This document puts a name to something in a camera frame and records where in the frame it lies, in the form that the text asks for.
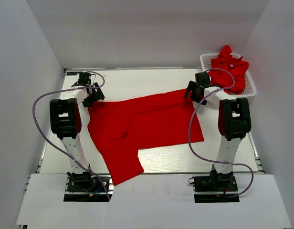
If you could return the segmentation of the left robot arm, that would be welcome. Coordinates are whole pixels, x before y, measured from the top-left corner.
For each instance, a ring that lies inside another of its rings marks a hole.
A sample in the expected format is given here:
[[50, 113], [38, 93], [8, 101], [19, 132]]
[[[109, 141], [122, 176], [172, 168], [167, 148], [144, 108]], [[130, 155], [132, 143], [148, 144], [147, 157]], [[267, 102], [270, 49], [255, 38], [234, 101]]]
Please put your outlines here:
[[94, 102], [104, 100], [101, 85], [92, 81], [92, 76], [104, 77], [99, 73], [87, 71], [78, 73], [78, 81], [70, 91], [59, 99], [50, 101], [51, 131], [56, 134], [67, 153], [71, 173], [81, 174], [90, 169], [80, 141], [82, 129], [79, 105], [87, 108]]

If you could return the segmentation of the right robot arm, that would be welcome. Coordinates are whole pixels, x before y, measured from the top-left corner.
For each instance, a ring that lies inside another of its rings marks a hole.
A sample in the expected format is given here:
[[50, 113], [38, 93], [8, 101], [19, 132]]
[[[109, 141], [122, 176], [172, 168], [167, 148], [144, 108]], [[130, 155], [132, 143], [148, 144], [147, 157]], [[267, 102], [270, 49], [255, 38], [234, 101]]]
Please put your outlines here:
[[[235, 85], [235, 79], [231, 73], [222, 69], [232, 80], [227, 87], [219, 88], [212, 85], [210, 70], [195, 74], [195, 81], [190, 81], [184, 98], [190, 98], [198, 103], [189, 122], [188, 128], [188, 144], [192, 153], [199, 159], [211, 162], [212, 169], [207, 178], [207, 182], [214, 188], [227, 186], [233, 182], [233, 166], [235, 156], [241, 141], [246, 137], [252, 128], [251, 116], [248, 99], [245, 97], [236, 98], [225, 91], [231, 89]], [[208, 102], [218, 106], [218, 130], [221, 135], [219, 152], [217, 159], [211, 160], [199, 156], [191, 145], [191, 127], [193, 118], [201, 105]]]

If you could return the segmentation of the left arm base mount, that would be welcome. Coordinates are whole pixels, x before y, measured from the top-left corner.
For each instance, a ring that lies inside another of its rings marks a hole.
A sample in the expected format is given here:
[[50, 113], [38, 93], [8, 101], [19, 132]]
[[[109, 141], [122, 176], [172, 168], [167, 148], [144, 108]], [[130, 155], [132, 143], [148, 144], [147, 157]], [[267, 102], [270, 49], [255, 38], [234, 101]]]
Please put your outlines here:
[[67, 173], [68, 179], [65, 186], [64, 202], [109, 202], [114, 191], [110, 176]]

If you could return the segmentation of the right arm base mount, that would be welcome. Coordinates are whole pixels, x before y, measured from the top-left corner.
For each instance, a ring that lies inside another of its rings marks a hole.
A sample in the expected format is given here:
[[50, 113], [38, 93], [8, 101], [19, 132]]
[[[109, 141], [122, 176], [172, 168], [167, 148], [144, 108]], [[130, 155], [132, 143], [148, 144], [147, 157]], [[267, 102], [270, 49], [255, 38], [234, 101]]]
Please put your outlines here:
[[195, 203], [237, 203], [238, 186], [235, 177], [231, 181], [212, 184], [209, 176], [195, 176], [188, 179], [193, 186]]

